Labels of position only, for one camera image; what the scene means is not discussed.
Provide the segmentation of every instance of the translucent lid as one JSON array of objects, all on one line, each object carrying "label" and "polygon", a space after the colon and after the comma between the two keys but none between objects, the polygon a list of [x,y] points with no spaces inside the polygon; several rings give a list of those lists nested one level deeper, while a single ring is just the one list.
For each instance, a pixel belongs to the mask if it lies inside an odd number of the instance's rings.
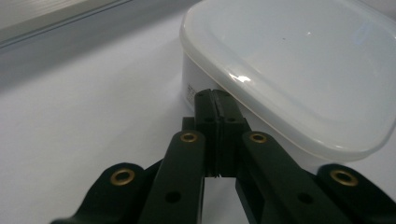
[{"label": "translucent lid", "polygon": [[362,159],[396,120],[396,22],[355,0],[207,0],[186,54],[297,147]]}]

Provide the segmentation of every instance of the black plastic part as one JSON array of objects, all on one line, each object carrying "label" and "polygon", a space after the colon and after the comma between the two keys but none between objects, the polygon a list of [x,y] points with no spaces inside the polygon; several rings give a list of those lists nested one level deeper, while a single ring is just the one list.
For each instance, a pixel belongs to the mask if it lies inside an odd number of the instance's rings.
[{"label": "black plastic part", "polygon": [[330,164],[320,167],[316,180],[354,223],[396,223],[395,202],[358,172]]},{"label": "black plastic part", "polygon": [[138,223],[200,223],[204,159],[203,135],[188,130],[175,134]]},{"label": "black plastic part", "polygon": [[[106,169],[92,185],[77,212],[70,218],[54,220],[52,224],[136,222],[158,167],[159,163],[152,166],[146,174],[140,166],[130,163],[120,163]],[[112,176],[125,169],[133,171],[133,179],[124,185],[114,185]]]},{"label": "black plastic part", "polygon": [[216,108],[215,98],[211,90],[200,91],[195,94],[195,128],[206,138],[205,143],[205,176],[219,175],[217,166],[219,148],[219,116]]},{"label": "black plastic part", "polygon": [[194,130],[195,129],[195,118],[183,118],[181,124],[181,131]]},{"label": "black plastic part", "polygon": [[265,199],[262,223],[274,211],[281,223],[351,223],[273,137],[249,132],[243,142],[244,164]]},{"label": "black plastic part", "polygon": [[221,120],[217,164],[223,177],[236,177],[237,151],[245,129],[245,119],[235,99],[225,91],[213,91]]},{"label": "black plastic part", "polygon": [[264,209],[265,200],[243,164],[239,167],[236,176],[235,189],[244,207],[248,223],[262,223],[262,211]]}]

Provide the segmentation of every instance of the brass grommet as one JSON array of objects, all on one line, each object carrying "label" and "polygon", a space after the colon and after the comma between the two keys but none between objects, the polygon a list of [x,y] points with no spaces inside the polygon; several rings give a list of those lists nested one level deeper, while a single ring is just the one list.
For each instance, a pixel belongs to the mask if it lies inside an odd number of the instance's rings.
[{"label": "brass grommet", "polygon": [[134,171],[127,168],[119,169],[118,171],[114,172],[114,174],[110,177],[111,184],[115,186],[123,186],[129,184],[133,180]]},{"label": "brass grommet", "polygon": [[251,141],[256,143],[264,143],[267,141],[267,137],[262,133],[253,133],[249,138]]},{"label": "brass grommet", "polygon": [[198,139],[198,135],[195,133],[183,133],[180,139],[183,142],[195,142]]},{"label": "brass grommet", "polygon": [[349,187],[355,187],[359,183],[358,178],[356,178],[350,172],[343,170],[332,170],[330,172],[330,176],[338,183]]}]

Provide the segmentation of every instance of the white plastic container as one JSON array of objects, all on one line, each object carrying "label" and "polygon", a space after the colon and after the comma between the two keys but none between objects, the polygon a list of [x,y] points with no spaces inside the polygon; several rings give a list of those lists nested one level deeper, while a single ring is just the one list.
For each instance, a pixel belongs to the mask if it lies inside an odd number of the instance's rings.
[{"label": "white plastic container", "polygon": [[327,161],[365,158],[393,131],[396,23],[362,2],[207,0],[189,10],[180,40],[191,105],[221,87]]}]

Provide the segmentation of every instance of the white table surface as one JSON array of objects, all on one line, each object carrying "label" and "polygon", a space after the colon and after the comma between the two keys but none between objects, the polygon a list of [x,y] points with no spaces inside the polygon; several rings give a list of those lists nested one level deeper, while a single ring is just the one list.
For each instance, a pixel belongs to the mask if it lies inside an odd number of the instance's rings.
[{"label": "white table surface", "polygon": [[[163,157],[193,115],[178,29],[194,2],[134,0],[0,49],[0,223],[70,217],[106,168]],[[348,164],[393,200],[395,147]],[[248,223],[233,179],[205,181],[203,223]]]}]

